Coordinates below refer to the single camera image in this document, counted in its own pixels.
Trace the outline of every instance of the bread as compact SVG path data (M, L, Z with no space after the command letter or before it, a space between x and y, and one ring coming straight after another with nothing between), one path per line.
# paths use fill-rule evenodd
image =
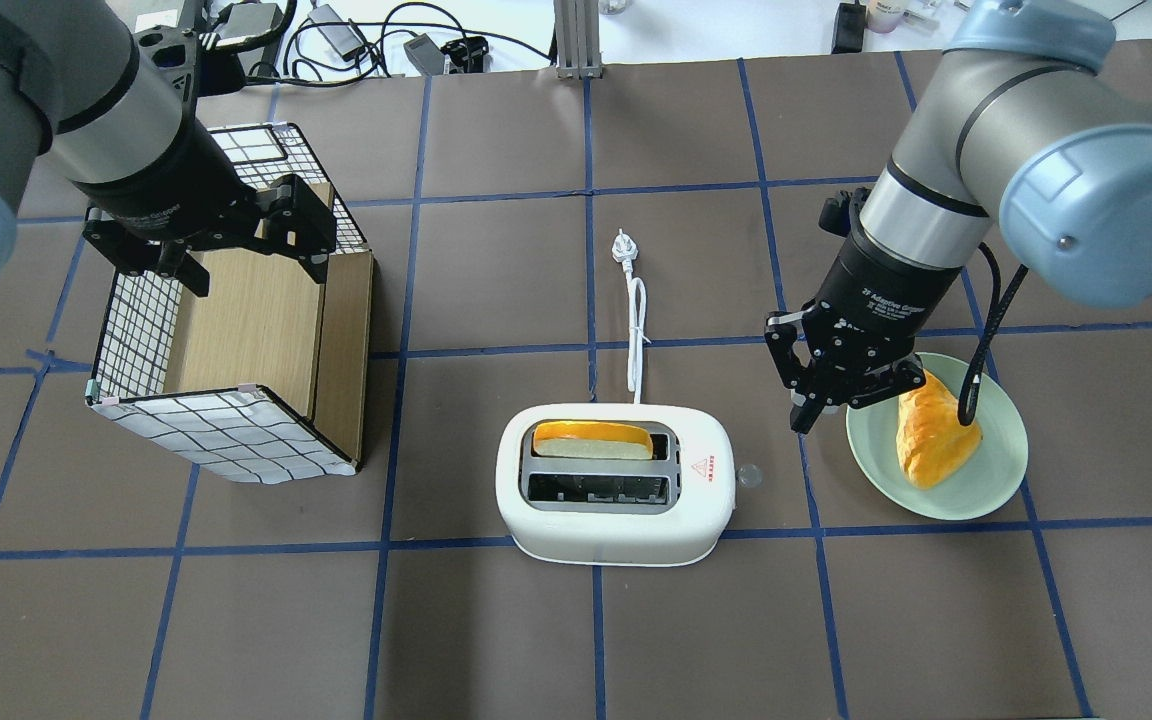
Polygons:
M548 420L531 437L536 455L652 460L652 433L636 425L604 420Z
M980 425L958 424L958 400L937 376L925 372L923 387L911 389L899 401L896 457L905 478L916 488L932 488L964 462L980 446Z

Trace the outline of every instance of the croissant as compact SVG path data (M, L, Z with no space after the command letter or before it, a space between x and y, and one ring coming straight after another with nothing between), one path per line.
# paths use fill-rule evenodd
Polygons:
M980 446L980 425L958 424L958 400L937 376L925 372L927 381L899 401L896 457L905 478L916 488L933 488Z

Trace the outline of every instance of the green plate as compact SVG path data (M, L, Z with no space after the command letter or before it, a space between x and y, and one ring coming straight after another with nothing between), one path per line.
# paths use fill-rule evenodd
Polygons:
M919 353L923 366L957 395L968 365L934 353ZM994 511L1015 495L1025 477L1029 438L1016 406L988 376L980 381L977 423L980 446L955 473L933 488L916 488L896 460L896 399L859 410L847 409L847 442L865 477L892 502L927 518L972 520Z

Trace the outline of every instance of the white power cord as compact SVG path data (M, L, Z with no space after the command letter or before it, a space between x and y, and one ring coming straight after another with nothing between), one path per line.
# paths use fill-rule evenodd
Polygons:
M643 343L652 342L643 334L643 324L649 318L649 288L643 279L634 276L634 260L639 256L639 247L621 228L612 241L612 258L626 271L626 289L630 295L630 359L628 359L627 384L634 392L634 402L643 402Z

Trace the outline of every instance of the white bottle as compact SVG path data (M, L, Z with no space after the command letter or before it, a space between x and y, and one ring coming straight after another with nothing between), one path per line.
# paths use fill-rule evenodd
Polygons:
M909 0L869 0L865 6L865 26L874 32L890 32L905 16Z

